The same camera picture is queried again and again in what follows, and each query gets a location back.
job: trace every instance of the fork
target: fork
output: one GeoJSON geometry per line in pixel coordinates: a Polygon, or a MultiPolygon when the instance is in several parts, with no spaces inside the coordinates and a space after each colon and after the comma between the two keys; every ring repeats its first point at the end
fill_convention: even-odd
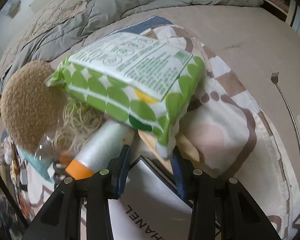
{"type": "Polygon", "coordinates": [[[282,94],[281,89],[280,89],[279,86],[278,86],[278,81],[279,81],[278,76],[279,76],[279,72],[272,73],[272,75],[271,75],[271,81],[272,81],[272,83],[275,84],[275,86],[277,87],[279,93],[280,93],[281,96],[282,96],[282,99],[283,99],[284,103],[286,104],[286,107],[287,107],[287,109],[288,109],[288,112],[289,112],[289,114],[290,114],[290,118],[291,118],[291,121],[292,121],[292,123],[293,123],[294,131],[295,131],[296,137],[297,137],[298,148],[299,148],[299,154],[300,154],[300,136],[299,136],[299,133],[298,133],[297,125],[296,125],[296,122],[294,121],[294,118],[293,118],[293,115],[292,115],[292,113],[291,113],[290,107],[288,106],[288,103],[287,103],[286,99],[284,98],[284,95],[282,94]]]}

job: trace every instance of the white paper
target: white paper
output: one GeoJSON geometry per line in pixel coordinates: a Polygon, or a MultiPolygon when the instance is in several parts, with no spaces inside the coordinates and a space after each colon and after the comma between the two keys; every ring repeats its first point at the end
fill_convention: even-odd
{"type": "Polygon", "coordinates": [[[109,211],[114,240],[188,239],[192,209],[143,161],[129,171],[121,198],[109,200],[109,211]]]}
{"type": "Polygon", "coordinates": [[[68,62],[104,73],[161,101],[191,57],[158,40],[119,32],[82,48],[68,62]]]}

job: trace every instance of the black clamp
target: black clamp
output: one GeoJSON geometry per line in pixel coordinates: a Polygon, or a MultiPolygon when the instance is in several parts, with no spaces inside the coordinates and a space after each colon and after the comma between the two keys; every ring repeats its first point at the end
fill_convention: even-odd
{"type": "Polygon", "coordinates": [[[183,159],[177,147],[170,162],[180,198],[193,200],[188,240],[213,240],[216,227],[221,231],[222,240],[280,240],[267,216],[238,179],[211,178],[183,159]]]}
{"type": "Polygon", "coordinates": [[[123,193],[130,160],[130,146],[124,145],[119,157],[91,178],[65,178],[34,217],[22,240],[80,240],[84,197],[87,239],[113,240],[108,199],[119,199],[123,193]]]}

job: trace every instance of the green and white package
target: green and white package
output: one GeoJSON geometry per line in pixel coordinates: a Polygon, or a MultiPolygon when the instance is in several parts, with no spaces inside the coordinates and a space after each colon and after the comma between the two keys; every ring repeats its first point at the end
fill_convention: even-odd
{"type": "Polygon", "coordinates": [[[198,56],[158,40],[115,33],[64,59],[47,82],[118,121],[152,133],[168,158],[179,119],[204,73],[198,56]]]}

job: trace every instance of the brown fuzzy plush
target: brown fuzzy plush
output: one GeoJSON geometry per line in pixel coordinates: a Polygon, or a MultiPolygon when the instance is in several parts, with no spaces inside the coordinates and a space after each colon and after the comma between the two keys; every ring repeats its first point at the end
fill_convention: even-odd
{"type": "Polygon", "coordinates": [[[35,153],[42,136],[56,128],[65,104],[65,94],[47,87],[53,73],[48,63],[35,60],[15,72],[1,98],[1,114],[7,132],[23,149],[35,153]]]}

